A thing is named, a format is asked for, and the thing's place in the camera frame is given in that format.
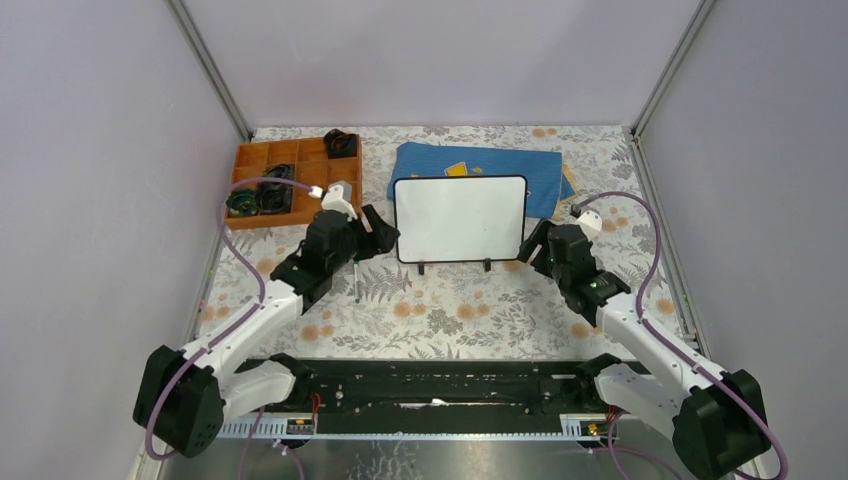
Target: floral tablecloth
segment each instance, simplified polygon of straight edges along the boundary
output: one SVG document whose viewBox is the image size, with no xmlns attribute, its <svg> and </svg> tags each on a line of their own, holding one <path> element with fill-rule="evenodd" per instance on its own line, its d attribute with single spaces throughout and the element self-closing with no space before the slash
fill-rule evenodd
<svg viewBox="0 0 848 480">
<path fill-rule="evenodd" d="M 323 136 L 326 128 L 262 128 L 254 142 Z M 393 221 L 386 187 L 397 147 L 407 141 L 562 152 L 576 181 L 578 198 L 624 190 L 639 194 L 632 159 L 620 127 L 363 127 L 363 201 Z M 570 221 L 567 202 L 554 220 Z M 654 249 L 647 214 L 626 199 L 593 204 L 604 217 L 593 252 L 603 268 L 638 286 Z M 536 220 L 528 219 L 527 233 Z M 305 226 L 240 230 L 237 248 L 264 276 L 303 238 Z M 602 331 L 565 306 L 553 283 L 520 262 L 428 266 L 394 254 L 359 265 L 360 295 L 353 297 L 353 268 L 333 279 L 333 288 L 306 315 L 265 339 L 255 356 L 286 352 L 300 358 L 589 359 L 610 352 L 632 359 Z M 257 292 L 255 280 L 224 250 L 200 314 L 199 334 L 227 318 Z M 661 268 L 646 295 L 647 310 L 672 332 L 680 332 L 677 308 Z"/>
</svg>

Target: wooden tray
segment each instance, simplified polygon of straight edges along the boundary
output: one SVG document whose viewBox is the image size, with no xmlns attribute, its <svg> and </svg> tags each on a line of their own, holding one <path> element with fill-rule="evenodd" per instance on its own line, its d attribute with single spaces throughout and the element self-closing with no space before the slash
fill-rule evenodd
<svg viewBox="0 0 848 480">
<path fill-rule="evenodd" d="M 294 179 L 307 185 L 327 185 L 343 180 L 353 187 L 351 203 L 356 211 L 362 206 L 362 139 L 356 156 L 350 158 L 327 158 L 322 138 L 303 138 L 279 142 L 245 143 L 239 145 L 236 164 L 233 168 L 233 183 L 245 178 L 261 177 L 269 168 L 287 164 L 294 167 Z M 256 188 L 248 184 L 243 188 Z M 321 200 L 310 197 L 297 188 L 292 195 L 291 213 L 258 214 L 252 217 L 230 217 L 225 222 L 233 230 L 245 228 L 267 228 L 282 225 L 310 223 L 315 213 L 321 210 Z"/>
</svg>

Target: robotic arm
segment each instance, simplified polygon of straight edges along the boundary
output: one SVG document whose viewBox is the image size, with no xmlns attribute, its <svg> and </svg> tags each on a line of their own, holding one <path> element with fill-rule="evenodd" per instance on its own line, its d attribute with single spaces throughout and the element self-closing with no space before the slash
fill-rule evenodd
<svg viewBox="0 0 848 480">
<path fill-rule="evenodd" d="M 569 309 L 621 343 L 656 379 L 638 375 L 618 358 L 604 354 L 580 368 L 581 400 L 634 414 L 671 440 L 683 464 L 698 478 L 719 478 L 767 451 L 771 443 L 765 434 L 697 369 L 721 379 L 765 421 L 757 381 L 745 370 L 728 373 L 650 315 L 640 318 L 630 288 L 615 274 L 596 268 L 590 250 L 591 239 L 600 231 L 600 217 L 591 211 L 572 214 L 578 217 L 576 225 L 540 222 L 522 244 L 518 259 L 552 278 Z M 656 333 L 643 325 L 643 319 Z M 657 335 L 692 358 L 695 366 L 681 361 Z"/>
<path fill-rule="evenodd" d="M 137 424 L 147 427 L 165 385 L 203 352 L 170 393 L 154 425 L 153 433 L 182 455 L 200 454 L 225 423 L 289 398 L 296 374 L 286 365 L 268 360 L 243 373 L 236 369 L 266 335 L 321 299 L 343 265 L 391 251 L 399 235 L 371 205 L 365 205 L 368 232 L 345 198 L 348 195 L 345 184 L 330 186 L 321 202 L 323 210 L 307 227 L 298 251 L 271 273 L 261 302 L 258 298 L 248 302 L 214 331 L 178 351 L 163 345 L 150 355 L 133 410 Z"/>
</svg>

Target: gray floor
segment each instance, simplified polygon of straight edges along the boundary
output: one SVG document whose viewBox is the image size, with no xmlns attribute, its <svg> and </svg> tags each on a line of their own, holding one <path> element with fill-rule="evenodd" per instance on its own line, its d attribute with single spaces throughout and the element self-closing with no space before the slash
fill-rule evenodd
<svg viewBox="0 0 848 480">
<path fill-rule="evenodd" d="M 168 480 L 233 480 L 244 442 L 218 440 L 201 456 L 175 459 Z M 694 478 L 677 460 L 671 443 L 637 420 L 622 420 L 617 445 L 648 451 Z M 532 441 L 313 441 L 297 450 L 307 479 L 614 479 L 621 478 L 608 453 L 588 455 L 576 443 Z M 632 479 L 675 478 L 640 458 L 620 454 Z M 294 460 L 254 441 L 245 479 L 297 479 Z"/>
</svg>

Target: whiteboard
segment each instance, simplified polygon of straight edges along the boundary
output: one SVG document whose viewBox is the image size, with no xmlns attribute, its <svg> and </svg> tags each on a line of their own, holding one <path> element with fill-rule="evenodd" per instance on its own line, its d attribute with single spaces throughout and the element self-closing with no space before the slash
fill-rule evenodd
<svg viewBox="0 0 848 480">
<path fill-rule="evenodd" d="M 527 199 L 523 176 L 401 178 L 394 190 L 400 262 L 518 256 Z"/>
</svg>

